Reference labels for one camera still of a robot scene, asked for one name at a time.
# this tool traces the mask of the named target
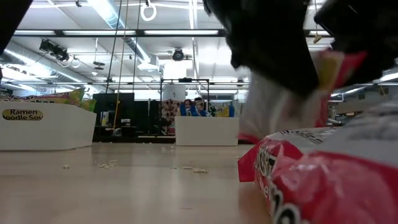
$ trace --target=security camera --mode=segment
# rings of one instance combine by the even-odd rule
[[[173,60],[176,62],[182,61],[184,59],[184,53],[181,48],[176,48],[173,53]]]

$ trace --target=metal frame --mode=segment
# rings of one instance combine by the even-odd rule
[[[163,109],[163,83],[164,81],[171,81],[171,83],[173,83],[173,81],[177,81],[176,83],[179,83],[181,85],[189,85],[192,82],[180,82],[181,79],[173,79],[173,78],[161,78],[160,79],[160,106],[159,106],[159,119],[162,119],[162,109]],[[202,82],[207,82],[207,102],[208,102],[208,106],[206,107],[206,110],[208,110],[209,105],[210,105],[210,80],[208,78],[204,79],[204,78],[199,78],[199,79],[189,79],[190,81],[193,82],[197,82],[197,85],[201,85],[200,81]],[[162,127],[159,125],[159,134],[161,134]]]
[[[53,31],[53,34],[35,34],[30,32],[34,31]],[[68,34],[67,31],[75,31],[75,32],[103,32],[103,31],[115,31],[114,34]],[[215,34],[146,34],[145,31],[182,31],[182,32],[195,32],[195,31],[217,31]],[[310,35],[310,32],[314,30],[304,30],[304,35],[306,37],[314,37],[314,35]],[[224,29],[126,29],[126,33],[133,32],[134,34],[126,34],[124,35],[124,31],[119,34],[116,33],[116,30],[112,29],[21,29],[16,30],[17,33],[14,34],[15,37],[70,37],[70,38],[96,38],[96,37],[225,37],[226,31]],[[322,37],[332,37],[330,35],[321,35]]]

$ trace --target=ramen noodle soup sign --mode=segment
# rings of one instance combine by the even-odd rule
[[[40,121],[43,119],[43,112],[39,110],[8,109],[2,112],[2,117],[8,121]]]

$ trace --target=ceiling beam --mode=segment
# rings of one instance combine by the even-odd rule
[[[315,30],[303,30],[306,37],[315,37]],[[97,37],[225,37],[224,29],[127,29],[124,30],[101,29],[20,29],[14,33],[15,37],[78,37],[78,38],[97,38]],[[327,33],[318,33],[322,37],[332,37]]]

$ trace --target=ceiling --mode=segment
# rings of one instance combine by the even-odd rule
[[[151,4],[156,7],[157,14],[151,21],[144,21],[142,16],[140,16],[140,1],[128,1],[129,5],[127,6],[127,0],[114,0],[114,4],[117,11],[119,11],[119,6],[122,5],[120,10],[121,19],[126,21],[128,29],[222,29],[221,24],[214,17],[209,17],[205,13],[201,0],[197,1],[197,7],[194,7],[196,10],[193,10],[193,15],[190,16],[190,9],[192,8],[190,6],[191,4],[195,5],[196,0],[192,0],[191,4],[190,1],[152,0]],[[322,2],[319,0],[316,3],[320,6]],[[109,25],[99,15],[98,11],[90,6],[88,1],[80,1],[80,3],[82,7],[77,7],[74,0],[34,0],[18,29],[109,29]],[[151,16],[151,10],[146,9],[144,11],[146,17]],[[315,6],[312,4],[308,9],[304,29],[320,29],[313,21],[315,12]],[[80,66],[77,68],[69,66],[67,69],[87,78],[87,80],[104,82],[109,74],[115,80],[118,80],[117,77],[121,74],[122,82],[123,80],[131,80],[134,74],[136,76],[135,82],[160,80],[158,71],[140,70],[136,67],[140,63],[135,63],[137,60],[134,60],[134,52],[127,45],[124,45],[122,38],[98,38],[97,55],[95,55],[96,39],[92,37],[13,37],[12,42],[24,49],[42,55],[39,50],[42,39],[48,39],[54,44],[67,48],[70,55],[78,58]],[[327,47],[332,40],[332,38],[322,38],[321,41],[314,44],[313,38],[308,37],[307,43],[310,50],[320,50]],[[172,62],[170,52],[173,52],[175,48],[182,48],[185,55],[192,56],[194,54],[193,45],[197,45],[195,51],[197,73],[193,69],[192,57],[181,63],[181,66],[187,68],[187,77],[190,78],[209,78],[214,82],[236,82],[238,78],[247,80],[249,77],[249,70],[234,70],[229,64],[231,52],[223,37],[196,37],[194,41],[191,37],[137,37],[136,41],[145,53],[157,55],[161,66]],[[44,55],[44,58],[51,60],[54,64],[57,63],[49,55]],[[105,63],[104,70],[97,71],[94,69],[95,65],[93,65],[93,62],[95,60]],[[112,90],[117,88],[117,85],[110,87]],[[122,85],[121,88],[131,89],[131,86]],[[137,85],[135,89],[148,90],[154,89],[154,87]]]

